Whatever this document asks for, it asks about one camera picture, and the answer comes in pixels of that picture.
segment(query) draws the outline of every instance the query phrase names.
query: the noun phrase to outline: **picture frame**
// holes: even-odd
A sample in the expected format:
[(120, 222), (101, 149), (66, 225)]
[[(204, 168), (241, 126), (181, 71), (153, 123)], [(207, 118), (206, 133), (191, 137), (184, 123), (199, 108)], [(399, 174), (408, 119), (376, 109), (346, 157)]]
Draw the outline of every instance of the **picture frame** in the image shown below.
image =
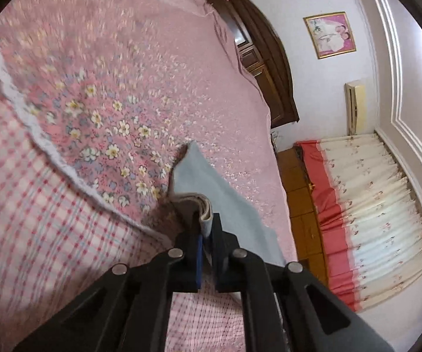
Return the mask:
[(319, 60), (356, 51), (346, 12), (318, 14), (304, 17), (304, 21)]

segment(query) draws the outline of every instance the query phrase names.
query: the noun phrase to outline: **curtain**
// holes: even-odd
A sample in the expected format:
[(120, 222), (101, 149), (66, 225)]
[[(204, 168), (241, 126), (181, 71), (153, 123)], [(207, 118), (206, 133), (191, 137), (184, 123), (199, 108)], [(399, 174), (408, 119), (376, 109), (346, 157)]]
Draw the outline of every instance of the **curtain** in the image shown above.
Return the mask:
[(317, 208), (330, 289), (354, 311), (422, 274), (422, 218), (376, 134), (298, 143)]

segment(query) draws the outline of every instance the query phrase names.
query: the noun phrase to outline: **air conditioner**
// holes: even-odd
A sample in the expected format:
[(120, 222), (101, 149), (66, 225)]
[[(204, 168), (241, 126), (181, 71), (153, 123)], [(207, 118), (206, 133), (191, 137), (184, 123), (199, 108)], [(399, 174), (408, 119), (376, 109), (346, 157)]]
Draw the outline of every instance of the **air conditioner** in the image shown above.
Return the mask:
[(366, 124), (366, 86), (361, 81), (345, 84), (348, 133), (359, 134)]

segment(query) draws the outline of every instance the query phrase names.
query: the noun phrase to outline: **white lace trim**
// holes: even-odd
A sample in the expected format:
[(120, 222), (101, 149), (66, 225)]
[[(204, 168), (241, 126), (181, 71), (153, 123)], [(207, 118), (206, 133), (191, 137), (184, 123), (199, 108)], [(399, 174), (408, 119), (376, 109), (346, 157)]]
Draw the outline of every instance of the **white lace trim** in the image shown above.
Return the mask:
[(61, 172), (66, 174), (71, 179), (71, 181), (75, 184), (75, 186), (79, 190), (83, 191), (89, 197), (92, 197), (100, 207), (115, 213), (122, 220), (124, 220), (126, 223), (128, 223), (132, 227), (139, 229), (145, 234), (160, 241), (166, 248), (172, 247), (173, 245), (172, 241), (164, 234), (157, 232), (155, 230), (152, 230), (144, 225), (141, 225), (140, 223), (137, 223), (136, 221), (133, 221), (130, 217), (122, 214), (120, 211), (118, 211), (111, 205), (108, 205), (94, 188), (90, 187), (83, 179), (81, 179), (77, 175), (76, 170), (72, 166), (66, 164), (66, 162), (58, 153), (53, 143), (50, 142), (45, 137), (45, 134), (40, 128), (40, 125), (36, 117), (30, 114), (26, 110), (27, 106), (25, 104), (25, 96), (24, 94), (20, 93), (15, 87), (15, 85), (13, 84), (12, 78), (7, 72), (4, 58), (1, 54), (1, 49), (0, 49), (0, 82), (1, 82), (2, 93), (11, 102), (12, 107), (14, 108), (17, 116), (29, 130), (29, 133), (34, 143), (43, 152), (45, 152), (48, 155), (48, 158), (50, 158), (51, 162), (55, 164), (55, 166)]

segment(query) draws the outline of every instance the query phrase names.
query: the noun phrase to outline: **gray towel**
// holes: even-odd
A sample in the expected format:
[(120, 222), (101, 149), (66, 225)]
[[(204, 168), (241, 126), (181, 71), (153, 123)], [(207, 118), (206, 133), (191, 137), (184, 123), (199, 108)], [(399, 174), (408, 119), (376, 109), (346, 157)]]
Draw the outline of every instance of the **gray towel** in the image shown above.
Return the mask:
[(189, 226), (194, 211), (199, 210), (205, 238), (211, 232), (213, 212), (219, 213), (222, 229), (235, 234), (240, 247), (267, 263), (285, 265), (274, 230), (264, 226), (256, 209), (209, 165), (195, 141), (173, 169), (169, 197)]

